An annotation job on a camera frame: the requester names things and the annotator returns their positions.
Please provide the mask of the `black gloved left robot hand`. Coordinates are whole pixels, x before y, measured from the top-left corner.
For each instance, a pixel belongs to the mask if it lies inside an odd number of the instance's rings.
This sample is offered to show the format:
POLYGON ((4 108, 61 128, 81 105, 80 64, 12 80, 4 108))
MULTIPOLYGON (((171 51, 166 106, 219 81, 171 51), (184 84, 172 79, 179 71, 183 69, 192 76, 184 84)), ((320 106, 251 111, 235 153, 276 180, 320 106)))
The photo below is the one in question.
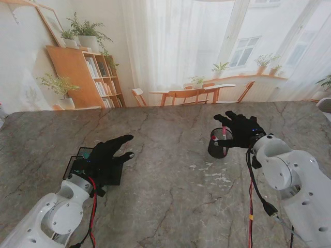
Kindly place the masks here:
POLYGON ((134 157, 133 152, 127 152, 119 157, 115 153, 121 146, 133 139, 133 135, 123 135, 106 142, 98 143, 86 159, 78 159, 74 162, 73 169, 91 177, 95 184, 120 185, 123 165, 134 157))

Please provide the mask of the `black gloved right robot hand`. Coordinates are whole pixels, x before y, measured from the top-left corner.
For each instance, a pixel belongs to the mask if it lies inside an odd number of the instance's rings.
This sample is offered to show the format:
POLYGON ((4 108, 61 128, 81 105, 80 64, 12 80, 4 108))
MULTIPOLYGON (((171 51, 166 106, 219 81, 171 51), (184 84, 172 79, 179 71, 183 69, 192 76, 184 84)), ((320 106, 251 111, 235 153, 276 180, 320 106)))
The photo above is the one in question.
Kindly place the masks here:
POLYGON ((214 119, 230 129, 232 139, 218 140, 214 144, 227 148, 249 148, 258 139, 266 136, 266 132, 257 123, 255 116, 251 116, 248 119, 243 114, 237 115, 232 111, 226 111, 225 114, 227 117, 217 114, 214 116, 214 119))

